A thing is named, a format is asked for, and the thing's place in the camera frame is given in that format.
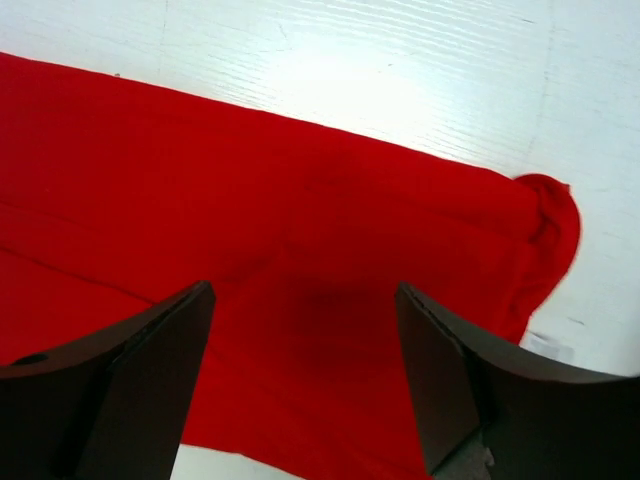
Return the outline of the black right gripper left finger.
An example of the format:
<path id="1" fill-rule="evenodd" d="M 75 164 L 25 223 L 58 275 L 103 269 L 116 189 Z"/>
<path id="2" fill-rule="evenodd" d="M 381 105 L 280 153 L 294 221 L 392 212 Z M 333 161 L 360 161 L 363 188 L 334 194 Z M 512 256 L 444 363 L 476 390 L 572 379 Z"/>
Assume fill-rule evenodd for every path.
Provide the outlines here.
<path id="1" fill-rule="evenodd" d="M 214 305 L 201 281 L 2 367 L 2 478 L 170 478 Z"/>

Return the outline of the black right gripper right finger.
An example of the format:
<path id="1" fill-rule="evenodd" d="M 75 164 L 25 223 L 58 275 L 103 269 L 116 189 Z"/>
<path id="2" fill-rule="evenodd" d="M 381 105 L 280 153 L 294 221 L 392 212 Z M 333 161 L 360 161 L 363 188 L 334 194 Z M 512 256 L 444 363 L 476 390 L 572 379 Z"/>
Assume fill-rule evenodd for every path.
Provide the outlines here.
<path id="1" fill-rule="evenodd" d="M 435 479 L 635 479 L 639 380 L 512 344 L 414 287 L 395 295 L 422 456 Z"/>

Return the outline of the red t shirt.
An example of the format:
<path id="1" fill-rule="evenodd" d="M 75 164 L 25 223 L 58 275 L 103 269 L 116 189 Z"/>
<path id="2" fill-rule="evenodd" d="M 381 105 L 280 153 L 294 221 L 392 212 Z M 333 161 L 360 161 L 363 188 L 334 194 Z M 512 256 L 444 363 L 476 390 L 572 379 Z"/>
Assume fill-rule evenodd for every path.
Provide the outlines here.
<path id="1" fill-rule="evenodd" d="M 406 282 L 519 343 L 581 234 L 567 185 L 1 58 L 1 359 L 206 280 L 187 444 L 306 479 L 422 479 Z"/>

